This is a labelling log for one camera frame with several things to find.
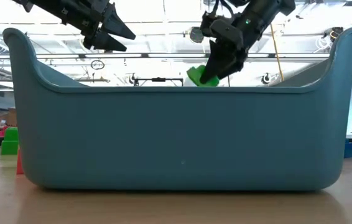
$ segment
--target ceiling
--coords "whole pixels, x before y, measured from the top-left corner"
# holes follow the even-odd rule
[[[172,53],[202,54],[209,52],[208,40],[193,43],[188,31],[199,26],[201,15],[208,6],[201,0],[115,0],[120,18],[137,35],[135,40],[115,37],[127,47],[128,53]],[[352,27],[352,6],[345,1],[324,1],[325,4],[304,4],[297,1],[296,10],[288,17],[279,14],[273,21],[277,48],[280,53],[326,53],[331,42],[322,38],[332,27]],[[11,0],[0,0],[0,47],[7,49],[2,40],[5,28],[17,28],[29,36],[37,54],[90,54],[100,53],[81,45],[79,30],[65,26],[60,19],[34,6],[26,13],[22,6]],[[267,29],[263,38],[250,53],[274,53],[271,31]],[[191,60],[119,59],[104,60],[105,68],[93,70],[91,61],[49,59],[43,62],[76,79],[85,79],[93,73],[110,82],[91,85],[130,85],[132,73],[139,77],[180,77],[193,65],[205,62]],[[296,71],[307,63],[282,63],[285,71]],[[9,62],[0,60],[0,68],[10,71]],[[258,85],[265,73],[277,73],[278,65],[273,62],[247,63],[244,70],[233,75],[234,85]]]

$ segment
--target green toy block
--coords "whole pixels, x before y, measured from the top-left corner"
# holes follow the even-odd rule
[[[19,132],[17,128],[7,128],[1,146],[1,155],[17,155]]]
[[[201,79],[201,76],[202,76],[202,73],[204,70],[205,70],[204,65],[200,65],[200,66],[198,66],[198,68],[192,67],[187,71],[187,75],[191,79],[191,81],[194,82],[194,84],[196,84],[196,86],[200,86],[200,87],[216,87],[216,86],[218,86],[219,82],[220,82],[218,77],[211,78],[205,84],[202,84],[200,82],[200,79]]]
[[[19,141],[2,141],[1,155],[17,155]]]

